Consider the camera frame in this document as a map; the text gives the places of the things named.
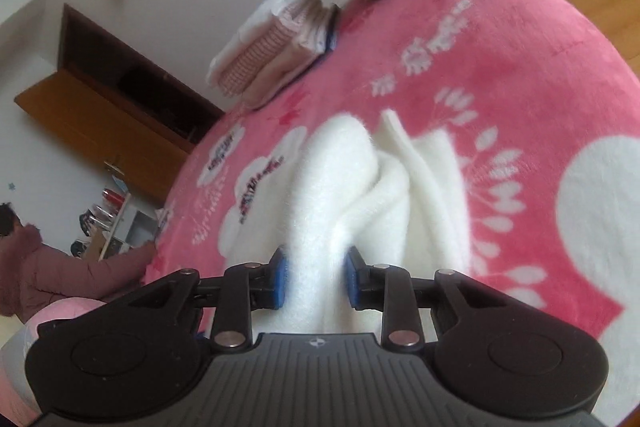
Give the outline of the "white fleece garment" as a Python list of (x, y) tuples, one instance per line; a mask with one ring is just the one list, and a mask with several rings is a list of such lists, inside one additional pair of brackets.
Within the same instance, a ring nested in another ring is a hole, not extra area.
[(444, 129), (413, 138), (390, 109), (375, 132), (336, 115), (258, 184), (239, 230), (229, 221), (218, 248), (228, 265), (288, 260), (278, 311), (253, 315), (253, 332), (381, 332), (381, 315), (350, 306), (345, 260), (355, 247), (369, 265), (397, 265), (416, 277), (471, 264), (465, 184)]

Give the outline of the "light folded clothes stack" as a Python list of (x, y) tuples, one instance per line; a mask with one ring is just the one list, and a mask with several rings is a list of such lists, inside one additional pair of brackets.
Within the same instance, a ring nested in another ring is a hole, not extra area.
[(250, 108), (266, 105), (334, 48), (339, 15), (322, 0), (265, 0), (214, 56), (207, 83)]

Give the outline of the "white shelf with bottles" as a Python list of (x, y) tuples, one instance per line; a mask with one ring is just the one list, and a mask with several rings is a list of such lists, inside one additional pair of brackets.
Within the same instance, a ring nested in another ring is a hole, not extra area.
[(153, 208), (137, 198), (126, 182), (113, 174), (101, 200), (78, 217), (81, 236), (70, 254), (86, 260), (106, 260), (154, 242), (160, 221)]

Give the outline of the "person in maroon jacket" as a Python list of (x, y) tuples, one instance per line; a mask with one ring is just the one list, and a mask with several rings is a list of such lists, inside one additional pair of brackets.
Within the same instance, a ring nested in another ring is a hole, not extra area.
[(91, 261), (45, 243), (35, 225), (24, 225), (1, 205), (1, 314), (25, 323), (55, 301), (110, 299), (137, 285), (157, 254), (152, 242), (106, 260)]

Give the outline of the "pink floral bed blanket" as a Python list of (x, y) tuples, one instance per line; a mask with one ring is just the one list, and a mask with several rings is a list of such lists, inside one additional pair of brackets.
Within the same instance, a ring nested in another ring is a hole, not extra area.
[(605, 424), (639, 401), (639, 83), (565, 0), (355, 0), (335, 49), (266, 105), (235, 106), (172, 187), (146, 270), (216, 277), (258, 184), (330, 118), (444, 129), (465, 184), (462, 272), (597, 337)]

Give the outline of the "brown wooden wardrobe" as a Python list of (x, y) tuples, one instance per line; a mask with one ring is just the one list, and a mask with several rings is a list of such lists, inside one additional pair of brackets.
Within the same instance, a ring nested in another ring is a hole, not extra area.
[(55, 72), (16, 105), (55, 139), (153, 202), (163, 202), (194, 147), (224, 115), (70, 5)]

